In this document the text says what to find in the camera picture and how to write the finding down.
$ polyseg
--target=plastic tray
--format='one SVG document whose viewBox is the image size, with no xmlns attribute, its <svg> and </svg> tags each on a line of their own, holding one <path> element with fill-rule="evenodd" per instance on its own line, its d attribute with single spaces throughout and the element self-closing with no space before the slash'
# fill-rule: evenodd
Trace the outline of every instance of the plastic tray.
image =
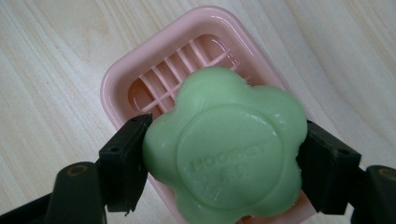
<svg viewBox="0 0 396 224">
<path fill-rule="evenodd" d="M 250 85 L 286 89 L 238 19 L 219 7 L 198 7 L 115 62 L 102 82 L 102 106 L 116 129 L 128 119 L 152 113 L 156 119 L 172 109 L 177 90 L 192 72 L 206 66 L 234 70 Z M 177 211 L 168 187 L 149 181 L 178 223 L 187 223 Z M 250 218 L 246 223 L 299 223 L 314 214 L 304 194 L 280 217 Z"/>
</svg>

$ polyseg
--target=green soap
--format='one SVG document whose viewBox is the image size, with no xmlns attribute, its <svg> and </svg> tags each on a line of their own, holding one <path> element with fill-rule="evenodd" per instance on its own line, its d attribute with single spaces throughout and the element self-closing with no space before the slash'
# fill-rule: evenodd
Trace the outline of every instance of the green soap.
<svg viewBox="0 0 396 224">
<path fill-rule="evenodd" d="M 184 81 L 174 109 L 148 128 L 143 157 L 186 220 L 231 224 L 294 205 L 306 132 L 304 110 L 289 93 L 208 67 Z"/>
</svg>

